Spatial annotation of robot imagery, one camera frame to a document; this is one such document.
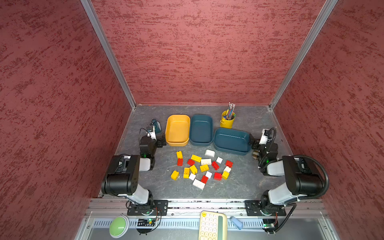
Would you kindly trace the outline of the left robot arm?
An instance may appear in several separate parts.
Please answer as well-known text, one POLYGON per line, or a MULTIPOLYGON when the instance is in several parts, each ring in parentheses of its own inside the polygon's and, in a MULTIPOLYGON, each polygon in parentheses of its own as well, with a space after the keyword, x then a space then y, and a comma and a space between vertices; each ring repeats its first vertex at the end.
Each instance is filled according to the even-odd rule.
POLYGON ((167 144, 165 135, 159 139, 143 136, 139 140, 140 154, 120 154, 112 157, 108 170, 101 184, 104 195, 122 197, 139 206, 154 206, 151 191, 139 184, 139 172, 154 169, 155 153, 167 144))

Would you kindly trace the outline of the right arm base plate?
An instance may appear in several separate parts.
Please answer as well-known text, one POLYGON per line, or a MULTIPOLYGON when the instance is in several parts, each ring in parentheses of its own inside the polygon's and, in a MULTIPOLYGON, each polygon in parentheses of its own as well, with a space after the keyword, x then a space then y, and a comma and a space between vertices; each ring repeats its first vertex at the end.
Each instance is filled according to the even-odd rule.
POLYGON ((269 202, 263 203, 257 200, 246 200, 245 210, 247 216, 275 217, 286 216, 285 207, 273 205, 269 202))

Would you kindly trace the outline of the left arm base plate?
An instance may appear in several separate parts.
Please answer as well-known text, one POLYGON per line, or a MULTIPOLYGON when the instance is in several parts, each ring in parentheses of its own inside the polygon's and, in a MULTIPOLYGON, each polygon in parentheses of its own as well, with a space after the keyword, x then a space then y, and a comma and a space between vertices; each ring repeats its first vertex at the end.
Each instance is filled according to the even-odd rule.
POLYGON ((153 200, 147 204, 139 205, 129 202, 127 205, 128 216, 166 216, 168 211, 168 200, 153 200))

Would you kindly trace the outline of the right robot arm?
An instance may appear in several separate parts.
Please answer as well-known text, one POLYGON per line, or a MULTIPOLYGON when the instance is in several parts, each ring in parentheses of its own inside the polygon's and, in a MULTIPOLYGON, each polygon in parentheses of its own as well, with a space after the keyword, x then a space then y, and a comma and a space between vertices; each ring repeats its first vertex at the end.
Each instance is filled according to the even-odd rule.
POLYGON ((285 182, 273 190, 267 190, 260 199, 260 208, 272 211, 279 206, 288 206, 301 200, 318 199, 330 186, 330 179, 319 161, 305 155, 277 158, 278 145, 272 137, 260 140, 250 136, 253 158, 259 171, 270 177, 284 177, 285 182))

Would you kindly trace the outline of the white long lego bottom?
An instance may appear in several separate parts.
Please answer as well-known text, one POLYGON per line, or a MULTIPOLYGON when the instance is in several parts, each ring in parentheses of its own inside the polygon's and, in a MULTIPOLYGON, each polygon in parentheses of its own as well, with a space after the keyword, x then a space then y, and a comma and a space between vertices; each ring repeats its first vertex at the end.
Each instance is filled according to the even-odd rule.
POLYGON ((201 181, 195 179, 195 180, 193 181, 193 186, 196 187, 196 188, 198 188, 198 189, 200 189, 200 190, 203 190, 204 187, 205 187, 205 184, 204 184, 203 182, 201 182, 201 181))

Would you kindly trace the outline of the white curved lego top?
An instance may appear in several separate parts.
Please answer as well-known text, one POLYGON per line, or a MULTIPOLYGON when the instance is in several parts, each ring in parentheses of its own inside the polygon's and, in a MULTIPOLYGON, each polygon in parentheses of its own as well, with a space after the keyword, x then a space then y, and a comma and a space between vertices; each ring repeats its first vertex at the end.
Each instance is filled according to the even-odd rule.
POLYGON ((205 156, 208 156, 210 158, 214 158, 215 157, 215 151, 212 151, 212 150, 206 150, 205 151, 205 156))

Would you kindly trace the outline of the long yellow lego top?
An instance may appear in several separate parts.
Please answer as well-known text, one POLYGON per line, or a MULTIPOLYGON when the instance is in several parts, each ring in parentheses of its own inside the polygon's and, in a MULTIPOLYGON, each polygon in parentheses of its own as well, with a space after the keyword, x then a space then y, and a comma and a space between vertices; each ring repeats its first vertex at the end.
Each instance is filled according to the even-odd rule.
POLYGON ((197 156, 197 155, 192 155, 192 156, 191 156, 191 160, 200 163, 201 160, 202 160, 202 158, 199 157, 199 156, 197 156))

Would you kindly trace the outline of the yellow rectangular bin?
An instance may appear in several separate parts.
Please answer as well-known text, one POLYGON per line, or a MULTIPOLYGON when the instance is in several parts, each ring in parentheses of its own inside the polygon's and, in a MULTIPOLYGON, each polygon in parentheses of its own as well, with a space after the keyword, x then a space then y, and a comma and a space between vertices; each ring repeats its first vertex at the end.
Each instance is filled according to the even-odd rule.
POLYGON ((189 142, 191 119, 187 115, 171 115, 167 120, 166 142, 171 147, 184 147, 189 142))

